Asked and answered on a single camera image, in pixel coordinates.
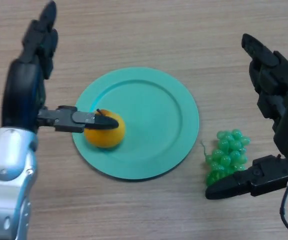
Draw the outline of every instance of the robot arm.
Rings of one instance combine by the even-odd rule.
[[[225,199],[250,193],[266,194],[288,184],[288,60],[278,51],[271,52],[249,34],[242,37],[242,47],[252,58],[251,82],[258,93],[257,106],[263,116],[274,121],[274,142],[285,156],[265,156],[244,171],[227,176],[206,190],[207,199]]]
[[[39,127],[82,133],[85,128],[114,129],[110,117],[81,112],[74,106],[45,106],[44,80],[53,70],[58,33],[53,29],[56,4],[50,1],[38,20],[31,21],[22,40],[23,51],[9,66],[0,127],[0,240],[26,240],[30,191],[37,175],[35,152]]]

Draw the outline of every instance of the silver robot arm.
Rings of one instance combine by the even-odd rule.
[[[38,174],[35,133],[0,128],[0,240],[26,240],[30,191]]]
[[[30,191],[37,179],[39,127],[82,133],[88,129],[114,129],[108,116],[81,112],[62,105],[45,106],[44,80],[53,70],[58,33],[53,28],[56,4],[50,1],[38,20],[32,20],[22,40],[23,51],[9,66],[0,127],[0,240],[26,240],[30,220]]]

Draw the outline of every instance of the grape stem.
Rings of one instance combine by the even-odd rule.
[[[200,144],[203,146],[203,148],[204,148],[204,156],[206,157],[206,147],[205,147],[205,145],[203,144],[203,141],[200,141]]]

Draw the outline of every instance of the grape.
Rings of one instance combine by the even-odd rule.
[[[220,164],[223,166],[223,167],[228,167],[230,164],[231,164],[231,158],[229,155],[224,155],[220,158]]]
[[[229,148],[232,150],[239,150],[242,148],[242,143],[240,141],[234,140],[229,142]]]
[[[243,137],[240,139],[240,142],[243,144],[243,146],[247,146],[247,145],[250,144],[251,139],[250,139],[248,136],[243,136]]]
[[[231,151],[229,156],[230,156],[230,159],[231,159],[231,162],[230,162],[231,165],[236,165],[236,164],[239,163],[240,157],[241,157],[241,154],[240,154],[239,151],[236,151],[236,150]]]
[[[212,185],[215,182],[216,181],[215,181],[214,177],[212,176],[212,174],[207,175],[207,177],[206,177],[206,186],[210,186],[210,185]]]
[[[242,147],[238,151],[239,151],[240,154],[246,154],[246,148],[245,147]]]
[[[212,171],[218,171],[218,170],[224,170],[224,167],[220,164],[218,164],[217,162],[213,161],[210,164],[210,168],[212,169]]]
[[[246,164],[247,162],[248,162],[248,157],[245,154],[242,154],[238,159],[239,164]]]
[[[218,171],[218,179],[225,178],[228,174],[226,170]]]
[[[226,132],[225,131],[219,131],[216,136],[218,139],[223,139],[226,135]]]
[[[227,141],[229,142],[232,142],[234,141],[234,137],[229,133],[229,134],[226,134],[226,136],[224,137],[224,139],[226,139]]]
[[[232,131],[232,136],[233,136],[233,138],[234,138],[235,140],[240,140],[241,137],[243,137],[243,134],[242,134],[242,132],[241,132],[240,130],[234,129],[234,130]]]
[[[227,141],[226,139],[219,140],[217,146],[224,153],[228,153],[229,152],[230,144],[229,144],[229,141]]]
[[[234,170],[234,172],[244,171],[246,169],[244,165],[240,165],[240,164],[234,165],[231,168]]]
[[[210,165],[213,162],[212,155],[205,155],[205,162]]]
[[[224,155],[225,153],[220,150],[220,149],[214,149],[212,152],[212,157],[213,157],[213,161],[220,161],[221,157]]]

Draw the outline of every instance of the black cable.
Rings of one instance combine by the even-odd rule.
[[[279,214],[280,218],[282,219],[282,222],[284,223],[285,227],[288,229],[288,221],[285,218],[285,203],[288,198],[288,185],[286,187],[282,202],[280,204]]]

